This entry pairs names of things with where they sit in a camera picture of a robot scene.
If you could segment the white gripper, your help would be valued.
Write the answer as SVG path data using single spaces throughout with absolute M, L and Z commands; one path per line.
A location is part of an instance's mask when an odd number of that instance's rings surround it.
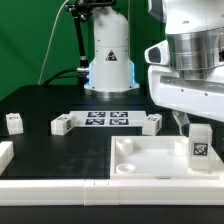
M 156 105 L 173 110 L 182 136 L 189 130 L 186 113 L 224 122 L 224 65 L 210 69 L 205 80 L 186 80 L 168 66 L 167 41 L 146 49 L 144 56 L 151 98 Z

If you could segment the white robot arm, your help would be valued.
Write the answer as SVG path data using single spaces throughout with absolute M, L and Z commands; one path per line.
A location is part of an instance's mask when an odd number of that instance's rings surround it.
M 166 39 L 145 53 L 153 102 L 224 122 L 224 0 L 148 0 L 148 10 L 165 24 Z M 128 52 L 128 21 L 109 3 L 93 7 L 95 57 L 84 89 L 110 98 L 139 87 Z

